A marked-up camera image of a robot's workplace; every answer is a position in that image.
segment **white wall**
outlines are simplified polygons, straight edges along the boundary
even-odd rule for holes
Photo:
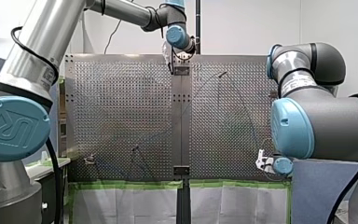
[[[301,42],[325,42],[344,57],[347,76],[338,95],[358,92],[358,0],[301,0]]]
[[[0,0],[0,58],[5,59],[14,46],[10,31],[24,25],[33,8],[35,0]],[[83,52],[81,21],[76,28],[68,52]]]
[[[135,0],[141,6],[158,7],[163,0]],[[195,35],[195,1],[186,0],[187,29]],[[103,53],[117,20],[85,13],[85,51]],[[266,55],[276,43],[299,43],[300,0],[201,1],[202,54]],[[146,34],[122,22],[107,53],[161,53],[160,32]]]

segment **robotic arm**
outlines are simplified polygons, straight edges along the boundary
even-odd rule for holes
[[[159,9],[126,0],[39,0],[22,29],[20,42],[58,69],[85,8],[140,25],[147,32],[168,26],[166,37],[173,47],[187,53],[195,51],[194,40],[186,33],[184,0],[167,0]],[[21,160],[45,144],[52,105],[48,91],[55,79],[51,67],[34,55],[19,46],[10,52],[0,72],[0,119],[2,111],[16,115],[7,112],[2,117],[0,161]]]
[[[358,161],[358,94],[336,97],[345,69],[330,45],[272,48],[268,77],[278,83],[281,99],[272,105],[270,125],[274,146],[284,157]],[[358,172],[338,196],[327,223],[357,180]],[[358,187],[350,200],[350,220],[358,223]]]
[[[126,0],[37,0],[0,72],[0,223],[41,223],[41,188],[30,183],[21,159],[48,140],[48,91],[85,9],[139,25],[146,32],[168,26],[168,43],[195,52],[194,40],[186,33],[184,0],[166,0],[159,9]]]

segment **ur logo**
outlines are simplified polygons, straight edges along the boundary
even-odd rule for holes
[[[27,148],[34,135],[38,119],[12,111],[0,115],[0,144]]]

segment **green tape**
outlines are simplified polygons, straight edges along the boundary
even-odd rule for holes
[[[286,214],[286,224],[292,223],[292,185],[289,185],[287,190],[287,214]]]
[[[69,206],[69,224],[74,223],[74,201],[76,194],[76,186],[69,184],[68,185],[68,206]]]
[[[59,158],[58,159],[58,164],[60,164],[60,163],[63,163],[63,162],[65,162],[65,161],[69,161],[69,159],[67,159],[67,158]],[[34,166],[34,165],[37,165],[37,164],[39,164],[39,161],[34,161],[34,162],[31,162],[31,163],[28,163],[28,164],[26,164],[25,166],[26,167],[30,167],[30,166]],[[49,166],[49,167],[52,167],[53,166],[53,164],[51,163],[51,161],[44,161],[44,162],[42,162],[42,164],[40,164],[41,166]]]
[[[256,189],[289,189],[290,182],[258,182],[245,180],[190,180],[192,189],[221,188],[221,187],[245,187]]]
[[[122,180],[98,180],[94,182],[71,183],[76,190],[82,189],[181,189],[182,181],[132,182]]]

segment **pegboard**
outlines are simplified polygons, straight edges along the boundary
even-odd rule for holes
[[[195,55],[189,77],[178,79],[160,55],[68,55],[70,177],[172,180],[180,157],[191,178],[265,180],[255,160],[269,138],[269,95],[276,90],[265,60]],[[186,90],[181,107],[177,90]],[[189,134],[183,132],[186,124]],[[90,155],[94,164],[84,161]]]
[[[76,56],[66,63],[70,176],[172,179],[171,76],[159,56]],[[94,156],[95,162],[84,159]]]
[[[201,56],[192,70],[191,178],[265,180],[255,161],[261,147],[272,154],[270,95],[277,88],[266,58]]]

